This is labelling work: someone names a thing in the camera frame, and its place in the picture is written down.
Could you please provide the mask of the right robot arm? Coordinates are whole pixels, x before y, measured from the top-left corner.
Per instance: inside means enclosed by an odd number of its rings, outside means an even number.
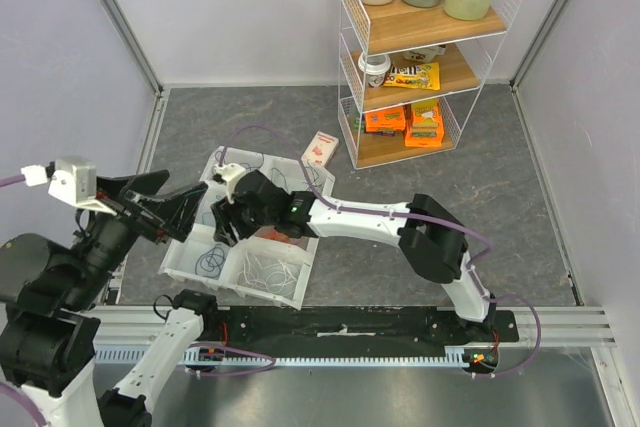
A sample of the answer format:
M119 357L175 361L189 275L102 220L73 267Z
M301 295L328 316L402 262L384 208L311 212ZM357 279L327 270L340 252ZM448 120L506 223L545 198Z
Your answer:
M494 328L490 292L472 273L464 227L432 197L367 204L277 186L263 173L238 164L217 166L213 179L224 199L212 205L216 241L229 247L272 227L290 238L347 237L398 248L421 278L443 287L453 303L460 333L483 339Z

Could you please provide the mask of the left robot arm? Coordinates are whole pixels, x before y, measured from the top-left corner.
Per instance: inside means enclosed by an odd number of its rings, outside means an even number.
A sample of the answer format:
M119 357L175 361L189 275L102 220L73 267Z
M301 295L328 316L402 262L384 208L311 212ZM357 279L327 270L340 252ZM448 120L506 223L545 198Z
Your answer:
M213 296L176 295L161 332L115 387L97 395L89 310L139 238L183 241L191 232L205 183L163 193L165 170L120 178L47 171L50 194L88 222L63 247L23 234L1 249L1 369L39 426L148 426L175 366L198 340L219 329Z

